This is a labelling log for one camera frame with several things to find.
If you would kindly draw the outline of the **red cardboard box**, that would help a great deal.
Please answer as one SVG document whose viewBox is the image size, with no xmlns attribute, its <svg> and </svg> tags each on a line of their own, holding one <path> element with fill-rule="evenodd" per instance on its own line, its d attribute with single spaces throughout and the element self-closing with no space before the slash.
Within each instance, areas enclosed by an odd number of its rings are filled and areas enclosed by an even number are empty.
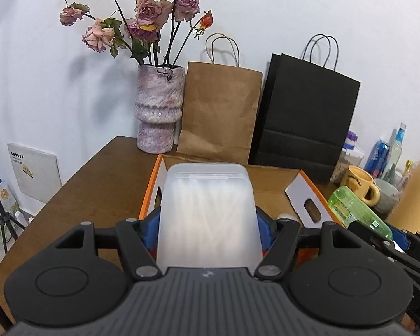
<svg viewBox="0 0 420 336">
<path fill-rule="evenodd" d="M 305 228 L 335 216 L 305 172 L 296 169 L 191 162 L 159 155 L 150 173 L 141 218 L 161 209 L 146 241 L 162 271 L 182 268 L 254 269 L 268 251 L 257 212 Z"/>
</svg>

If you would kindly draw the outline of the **translucent cotton swab box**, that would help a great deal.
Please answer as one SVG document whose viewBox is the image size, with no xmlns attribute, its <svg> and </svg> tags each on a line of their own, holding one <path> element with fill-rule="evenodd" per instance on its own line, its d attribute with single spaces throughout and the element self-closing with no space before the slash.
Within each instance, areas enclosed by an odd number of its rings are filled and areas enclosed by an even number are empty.
<svg viewBox="0 0 420 336">
<path fill-rule="evenodd" d="M 253 187 L 238 164 L 180 163 L 167 171 L 161 199 L 157 264 L 178 268 L 246 268 L 262 247 Z"/>
</svg>

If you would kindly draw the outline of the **green spray bottle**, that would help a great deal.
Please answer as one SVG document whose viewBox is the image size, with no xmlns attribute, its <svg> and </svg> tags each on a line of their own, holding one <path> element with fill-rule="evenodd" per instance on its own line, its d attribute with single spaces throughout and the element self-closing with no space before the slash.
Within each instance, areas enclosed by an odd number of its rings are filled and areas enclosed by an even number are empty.
<svg viewBox="0 0 420 336">
<path fill-rule="evenodd" d="M 328 199 L 328 207 L 347 228 L 355 221 L 393 241 L 391 229 L 347 186 L 341 186 Z"/>
</svg>

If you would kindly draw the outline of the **white round lid behind bottle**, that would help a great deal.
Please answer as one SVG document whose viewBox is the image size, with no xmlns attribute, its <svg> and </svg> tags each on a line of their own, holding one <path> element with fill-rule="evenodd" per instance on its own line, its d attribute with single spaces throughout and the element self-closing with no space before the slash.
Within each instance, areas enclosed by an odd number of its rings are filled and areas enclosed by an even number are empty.
<svg viewBox="0 0 420 336">
<path fill-rule="evenodd" d="M 277 217 L 277 220 L 284 221 L 284 220 L 291 220 L 291 221 L 299 221 L 299 218 L 293 214 L 286 214 L 282 213 Z"/>
</svg>

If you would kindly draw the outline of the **yellow thermos jug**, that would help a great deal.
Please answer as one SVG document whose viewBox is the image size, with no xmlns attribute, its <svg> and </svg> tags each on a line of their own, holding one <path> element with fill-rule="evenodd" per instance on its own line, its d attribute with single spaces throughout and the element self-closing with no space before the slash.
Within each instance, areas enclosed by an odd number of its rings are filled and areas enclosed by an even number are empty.
<svg viewBox="0 0 420 336">
<path fill-rule="evenodd" d="M 420 233 L 420 161 L 407 177 L 401 198 L 388 216 L 388 223 L 400 230 Z"/>
</svg>

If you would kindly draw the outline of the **grey white mug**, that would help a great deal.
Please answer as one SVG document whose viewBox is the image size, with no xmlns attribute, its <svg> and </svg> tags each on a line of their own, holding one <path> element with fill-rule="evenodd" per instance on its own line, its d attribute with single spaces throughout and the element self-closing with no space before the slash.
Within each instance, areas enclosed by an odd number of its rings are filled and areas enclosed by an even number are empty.
<svg viewBox="0 0 420 336">
<path fill-rule="evenodd" d="M 380 191 L 380 200 L 375 205 L 375 209 L 380 213 L 388 214 L 398 203 L 399 191 L 392 184 L 380 178 L 375 179 L 375 185 Z"/>
</svg>

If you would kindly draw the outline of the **yellow bear mug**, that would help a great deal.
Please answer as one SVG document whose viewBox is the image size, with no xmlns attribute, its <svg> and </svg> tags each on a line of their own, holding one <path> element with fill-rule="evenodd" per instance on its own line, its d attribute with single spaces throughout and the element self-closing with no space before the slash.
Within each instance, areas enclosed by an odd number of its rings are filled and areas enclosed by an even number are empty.
<svg viewBox="0 0 420 336">
<path fill-rule="evenodd" d="M 380 200 L 380 190 L 375 185 L 373 176 L 355 165 L 347 167 L 340 186 L 348 187 L 369 207 L 375 206 Z"/>
</svg>

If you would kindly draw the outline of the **clear plastic bottle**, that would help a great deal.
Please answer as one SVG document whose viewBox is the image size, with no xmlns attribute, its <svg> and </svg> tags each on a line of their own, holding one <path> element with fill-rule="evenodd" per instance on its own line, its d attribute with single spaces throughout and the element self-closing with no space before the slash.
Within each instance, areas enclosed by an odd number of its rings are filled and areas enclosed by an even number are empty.
<svg viewBox="0 0 420 336">
<path fill-rule="evenodd" d="M 402 142 L 404 140 L 404 134 L 406 131 L 406 124 L 401 123 L 397 133 L 395 135 L 395 140 L 391 145 L 390 151 L 388 153 L 388 158 L 386 159 L 386 165 L 383 171 L 383 180 L 389 182 L 395 173 L 398 161 L 402 153 Z"/>
</svg>

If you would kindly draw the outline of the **blue soda can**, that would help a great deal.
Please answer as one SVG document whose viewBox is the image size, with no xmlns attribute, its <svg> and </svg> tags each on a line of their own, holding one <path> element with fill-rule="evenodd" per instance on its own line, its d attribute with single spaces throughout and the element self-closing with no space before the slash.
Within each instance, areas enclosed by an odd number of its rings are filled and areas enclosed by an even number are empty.
<svg viewBox="0 0 420 336">
<path fill-rule="evenodd" d="M 383 139 L 380 139 L 372 148 L 364 170 L 372 177 L 379 178 L 382 175 L 389 152 L 390 145 Z"/>
</svg>

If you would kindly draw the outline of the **food container purple lid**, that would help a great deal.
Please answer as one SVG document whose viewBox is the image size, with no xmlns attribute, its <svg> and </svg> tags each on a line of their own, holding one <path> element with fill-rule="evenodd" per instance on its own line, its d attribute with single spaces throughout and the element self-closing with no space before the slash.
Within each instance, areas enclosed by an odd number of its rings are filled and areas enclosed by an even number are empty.
<svg viewBox="0 0 420 336">
<path fill-rule="evenodd" d="M 340 156 L 332 172 L 330 182 L 340 184 L 349 165 L 359 166 L 364 158 L 364 151 L 356 144 L 358 136 L 353 131 L 348 131 Z"/>
</svg>

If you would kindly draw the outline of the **pink textured vase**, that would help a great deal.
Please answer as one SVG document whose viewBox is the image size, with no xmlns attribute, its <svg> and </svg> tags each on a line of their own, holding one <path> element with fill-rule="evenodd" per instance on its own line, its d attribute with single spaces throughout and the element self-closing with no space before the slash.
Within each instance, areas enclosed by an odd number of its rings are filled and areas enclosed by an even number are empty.
<svg viewBox="0 0 420 336">
<path fill-rule="evenodd" d="M 134 115 L 139 120 L 137 146 L 145 153 L 163 154 L 174 144 L 182 118 L 186 69 L 140 65 Z"/>
</svg>

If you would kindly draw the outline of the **black paper bag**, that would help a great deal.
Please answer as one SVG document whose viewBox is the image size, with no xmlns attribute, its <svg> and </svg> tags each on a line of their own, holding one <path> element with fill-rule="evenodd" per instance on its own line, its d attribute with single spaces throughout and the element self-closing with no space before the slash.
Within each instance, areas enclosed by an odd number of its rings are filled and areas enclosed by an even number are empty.
<svg viewBox="0 0 420 336">
<path fill-rule="evenodd" d="M 322 39 L 330 52 L 338 41 L 316 34 L 301 58 L 272 55 L 249 153 L 251 165 L 304 171 L 327 184 L 335 170 L 351 125 L 360 83 L 325 65 L 312 63 Z"/>
</svg>

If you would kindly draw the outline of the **brown paper bag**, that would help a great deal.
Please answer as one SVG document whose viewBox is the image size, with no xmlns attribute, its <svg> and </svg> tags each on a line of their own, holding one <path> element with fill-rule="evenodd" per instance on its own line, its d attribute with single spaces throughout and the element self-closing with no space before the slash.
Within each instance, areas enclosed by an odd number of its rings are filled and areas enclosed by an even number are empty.
<svg viewBox="0 0 420 336">
<path fill-rule="evenodd" d="M 235 65 L 217 64 L 214 43 L 226 39 Z M 262 88 L 262 72 L 240 67 L 236 41 L 223 33 L 206 39 L 211 62 L 190 62 L 177 152 L 247 165 Z"/>
</svg>

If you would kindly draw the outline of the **black light stand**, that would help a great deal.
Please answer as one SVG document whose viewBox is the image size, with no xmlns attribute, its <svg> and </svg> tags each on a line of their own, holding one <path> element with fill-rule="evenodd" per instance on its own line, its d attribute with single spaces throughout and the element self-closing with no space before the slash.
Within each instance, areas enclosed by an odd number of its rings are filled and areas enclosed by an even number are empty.
<svg viewBox="0 0 420 336">
<path fill-rule="evenodd" d="M 18 234 L 16 233 L 16 230 L 14 228 L 14 225 L 17 225 L 19 228 L 21 228 L 22 230 L 26 229 L 26 226 L 24 226 L 23 223 L 21 223 L 20 221 L 18 221 L 15 217 L 13 217 L 12 215 L 10 215 L 9 212 L 7 212 L 5 210 L 5 208 L 3 207 L 3 204 L 1 202 L 0 199 L 0 229 L 1 229 L 1 237 L 2 237 L 2 243 L 3 243 L 3 250 L 4 253 L 7 254 L 8 253 L 8 246 L 7 246 L 7 240 L 6 240 L 6 230 L 5 228 L 8 229 L 11 238 L 14 239 L 14 241 L 18 240 Z"/>
</svg>

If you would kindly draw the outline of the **dried pink roses bouquet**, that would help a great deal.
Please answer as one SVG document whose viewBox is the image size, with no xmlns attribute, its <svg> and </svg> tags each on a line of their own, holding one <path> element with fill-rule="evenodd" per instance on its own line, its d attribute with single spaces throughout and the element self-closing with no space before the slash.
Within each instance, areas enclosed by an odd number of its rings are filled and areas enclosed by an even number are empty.
<svg viewBox="0 0 420 336">
<path fill-rule="evenodd" d="M 175 67 L 187 41 L 200 38 L 214 21 L 210 10 L 201 11 L 200 0 L 135 0 L 132 18 L 113 1 L 119 16 L 105 19 L 94 17 L 86 4 L 66 2 L 60 23 L 70 27 L 85 17 L 93 20 L 82 34 L 89 49 L 108 50 L 113 57 L 126 49 L 140 65 Z"/>
</svg>

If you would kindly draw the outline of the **white wall panel box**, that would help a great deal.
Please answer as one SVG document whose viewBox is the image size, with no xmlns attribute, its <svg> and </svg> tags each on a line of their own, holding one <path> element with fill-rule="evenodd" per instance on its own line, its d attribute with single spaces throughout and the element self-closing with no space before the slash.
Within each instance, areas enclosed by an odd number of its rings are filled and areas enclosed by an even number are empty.
<svg viewBox="0 0 420 336">
<path fill-rule="evenodd" d="M 7 148 L 20 191 L 47 203 L 62 186 L 57 157 L 15 143 Z"/>
</svg>

